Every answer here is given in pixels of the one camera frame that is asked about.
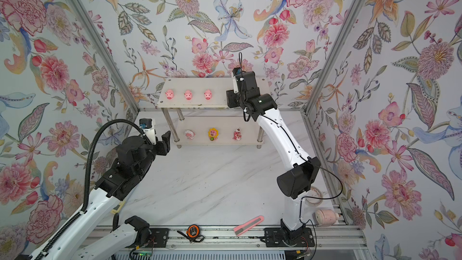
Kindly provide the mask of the pink round pig toy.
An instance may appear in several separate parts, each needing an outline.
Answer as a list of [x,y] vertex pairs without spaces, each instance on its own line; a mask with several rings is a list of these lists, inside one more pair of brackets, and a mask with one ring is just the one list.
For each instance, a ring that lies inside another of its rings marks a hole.
[[186,137],[187,140],[193,140],[195,138],[196,134],[192,130],[186,130],[184,132],[184,136]]

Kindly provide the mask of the small red pink figurine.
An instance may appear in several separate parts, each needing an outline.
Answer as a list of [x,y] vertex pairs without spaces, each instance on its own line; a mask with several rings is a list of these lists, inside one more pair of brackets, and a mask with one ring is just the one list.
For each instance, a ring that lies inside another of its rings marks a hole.
[[233,132],[233,140],[240,141],[242,139],[241,130],[238,128]]

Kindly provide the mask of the pink piglet toy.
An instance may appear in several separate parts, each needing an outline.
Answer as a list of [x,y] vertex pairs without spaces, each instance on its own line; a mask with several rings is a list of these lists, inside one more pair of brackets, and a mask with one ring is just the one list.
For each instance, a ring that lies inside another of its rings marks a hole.
[[206,90],[204,92],[204,96],[206,100],[211,100],[212,99],[212,91],[211,90]]
[[193,93],[192,93],[191,90],[186,90],[186,91],[184,92],[184,96],[185,96],[185,99],[186,99],[187,101],[191,101],[192,98],[193,98]]
[[174,98],[174,91],[172,89],[168,89],[165,92],[167,100],[172,100]]

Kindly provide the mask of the yellow-haired princess toy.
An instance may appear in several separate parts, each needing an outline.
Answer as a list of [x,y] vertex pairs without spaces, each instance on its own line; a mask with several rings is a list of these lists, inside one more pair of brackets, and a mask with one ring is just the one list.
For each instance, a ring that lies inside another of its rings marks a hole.
[[216,128],[209,129],[208,137],[209,137],[210,141],[213,142],[213,141],[217,140],[218,136],[219,136],[219,131]]

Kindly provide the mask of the white two-tier shelf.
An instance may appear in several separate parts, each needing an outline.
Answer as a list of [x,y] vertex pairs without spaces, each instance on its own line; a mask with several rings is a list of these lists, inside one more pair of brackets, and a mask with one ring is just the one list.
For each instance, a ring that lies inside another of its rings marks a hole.
[[[174,91],[174,98],[167,100],[165,92]],[[232,90],[231,78],[169,78],[164,83],[158,108],[162,111],[170,131],[173,143],[177,148],[186,145],[263,145],[264,131],[253,120],[245,122],[240,108],[227,106],[226,91]],[[184,96],[186,90],[192,91],[192,100],[187,101]],[[212,91],[212,99],[206,100],[204,92]],[[208,131],[216,128],[218,139],[210,141]],[[233,140],[233,132],[241,130],[242,139]],[[187,140],[186,130],[192,130],[196,136]]]

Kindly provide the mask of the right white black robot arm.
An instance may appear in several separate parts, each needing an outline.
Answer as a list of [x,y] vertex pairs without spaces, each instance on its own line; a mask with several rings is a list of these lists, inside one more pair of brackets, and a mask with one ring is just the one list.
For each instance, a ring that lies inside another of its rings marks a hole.
[[302,197],[310,190],[319,171],[319,163],[298,144],[269,94],[262,94],[254,72],[241,68],[232,71],[233,89],[226,92],[227,106],[241,108],[245,121],[253,119],[271,140],[285,172],[277,177],[277,185],[285,196],[285,210],[279,234],[284,243],[294,246],[304,232]]

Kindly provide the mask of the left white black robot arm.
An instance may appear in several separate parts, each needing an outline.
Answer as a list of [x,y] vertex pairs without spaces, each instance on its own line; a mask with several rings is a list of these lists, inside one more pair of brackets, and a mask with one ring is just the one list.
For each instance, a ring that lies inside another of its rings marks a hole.
[[91,192],[85,193],[80,208],[50,239],[29,255],[19,260],[105,260],[125,247],[143,247],[150,243],[150,225],[132,216],[113,232],[97,242],[81,247],[99,222],[119,202],[123,201],[142,182],[157,156],[166,156],[171,148],[171,133],[157,138],[153,128],[139,136],[130,136],[116,147],[117,156],[96,182]]

